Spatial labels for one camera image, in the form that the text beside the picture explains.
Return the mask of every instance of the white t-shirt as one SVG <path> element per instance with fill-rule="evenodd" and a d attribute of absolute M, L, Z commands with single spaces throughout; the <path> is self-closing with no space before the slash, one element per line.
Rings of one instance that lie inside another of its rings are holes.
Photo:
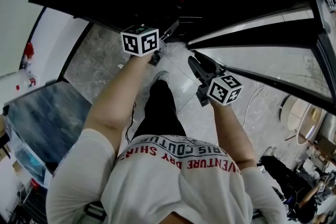
<path fill-rule="evenodd" d="M 285 223 L 283 204 L 257 168 L 240 171 L 218 146 L 190 137 L 141 135 L 116 158 L 86 129 L 58 167 L 47 195 L 49 224 L 100 200 L 108 223 L 159 223 L 171 212 L 192 223 Z"/>

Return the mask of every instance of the box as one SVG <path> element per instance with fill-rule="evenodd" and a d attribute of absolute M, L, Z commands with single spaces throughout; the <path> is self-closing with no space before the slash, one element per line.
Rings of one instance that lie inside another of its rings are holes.
<path fill-rule="evenodd" d="M 121 32 L 122 49 L 136 56 L 144 56 L 159 49 L 159 30 L 132 25 Z"/>
<path fill-rule="evenodd" d="M 243 85 L 231 74 L 225 74 L 212 79 L 207 96 L 221 105 L 227 105 L 238 99 L 242 88 Z"/>

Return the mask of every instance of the white floor tile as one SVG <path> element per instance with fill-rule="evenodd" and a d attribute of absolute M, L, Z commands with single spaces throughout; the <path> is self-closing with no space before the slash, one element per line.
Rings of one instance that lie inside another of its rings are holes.
<path fill-rule="evenodd" d="M 94 25 L 91 28 L 81 47 L 87 49 L 102 64 L 111 50 L 115 48 L 121 48 L 122 50 L 120 34 L 100 25 Z"/>
<path fill-rule="evenodd" d="M 310 49 L 286 47 L 198 50 L 217 62 L 288 81 L 330 97 L 325 77 Z"/>
<path fill-rule="evenodd" d="M 187 136 L 212 144 L 217 143 L 214 110 L 210 104 L 202 107 L 194 95 L 177 116 Z"/>
<path fill-rule="evenodd" d="M 166 43 L 167 47 L 164 48 L 163 56 L 167 56 L 180 42 Z"/>
<path fill-rule="evenodd" d="M 148 65 L 148 72 L 143 80 L 144 86 L 147 86 L 148 90 L 155 75 L 162 70 L 170 73 L 169 88 L 174 96 L 176 111 L 179 111 L 196 93 L 197 86 L 179 68 L 172 64 L 167 57 L 164 57 L 156 67 Z"/>
<path fill-rule="evenodd" d="M 201 82 L 196 79 L 193 74 L 189 64 L 188 57 L 194 56 L 194 53 L 186 49 L 186 45 L 183 43 L 178 43 L 175 48 L 168 54 L 168 59 L 174 65 L 176 65 L 183 73 L 185 73 L 188 78 L 190 78 L 196 85 L 201 85 Z"/>
<path fill-rule="evenodd" d="M 92 104 L 113 75 L 85 49 L 79 47 L 64 77 Z"/>
<path fill-rule="evenodd" d="M 235 76 L 244 85 L 238 100 L 232 104 L 232 108 L 242 124 L 247 105 L 257 89 L 257 82 Z M 282 105 L 288 94 L 272 87 L 267 88 L 261 94 L 261 96 L 267 96 L 263 99 L 257 97 L 249 106 L 244 130 L 258 158 L 267 147 L 276 146 L 278 148 L 277 157 L 291 168 L 306 147 L 297 145 L 296 139 L 285 141 L 290 131 L 280 122 L 281 109 L 279 106 Z"/>

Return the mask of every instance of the red object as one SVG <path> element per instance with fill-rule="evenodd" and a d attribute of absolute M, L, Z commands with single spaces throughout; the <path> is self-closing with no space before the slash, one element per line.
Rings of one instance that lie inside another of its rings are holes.
<path fill-rule="evenodd" d="M 30 42 L 27 43 L 24 54 L 27 56 L 28 59 L 33 57 L 34 55 L 33 44 L 31 44 Z"/>
<path fill-rule="evenodd" d="M 33 86 L 36 85 L 36 80 L 35 80 L 34 78 L 31 78 L 31 79 L 29 79 L 29 80 L 30 80 L 31 84 L 33 84 Z"/>
<path fill-rule="evenodd" d="M 30 181 L 30 185 L 33 187 L 34 190 L 37 190 L 39 188 L 39 183 L 36 182 L 35 179 L 32 178 L 32 180 Z"/>

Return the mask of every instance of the cable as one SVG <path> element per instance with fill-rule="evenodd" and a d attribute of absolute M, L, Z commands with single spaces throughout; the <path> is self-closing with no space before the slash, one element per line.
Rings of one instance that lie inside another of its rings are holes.
<path fill-rule="evenodd" d="M 128 126 L 127 131 L 126 131 L 126 133 L 125 133 L 125 137 L 126 137 L 127 143 L 130 143 L 130 142 L 131 142 L 130 139 L 128 138 L 128 130 L 129 130 L 130 127 L 132 127 L 132 125 L 133 125 L 134 109 L 135 109 L 136 107 L 137 107 L 137 104 L 134 102 L 134 105 L 133 105 L 133 111 L 132 111 L 131 124 L 130 124 L 130 126 Z"/>
<path fill-rule="evenodd" d="M 251 98 L 250 98 L 250 101 L 248 102 L 248 105 L 246 107 L 246 111 L 245 111 L 245 116 L 244 116 L 244 122 L 243 124 L 241 125 L 243 128 L 245 126 L 245 122 L 246 122 L 246 118 L 247 118 L 247 112 L 248 112 L 248 108 L 250 107 L 250 105 L 252 104 L 252 102 L 257 98 L 257 97 L 260 97 L 261 99 L 264 99 L 266 97 L 268 97 L 268 94 L 269 94 L 269 88 L 263 84 L 260 88 L 258 87 L 258 81 L 257 81 L 257 90 L 254 91 L 254 93 L 252 94 Z M 264 92 L 264 90 L 267 89 L 267 93 L 265 96 L 261 96 L 261 94 Z"/>

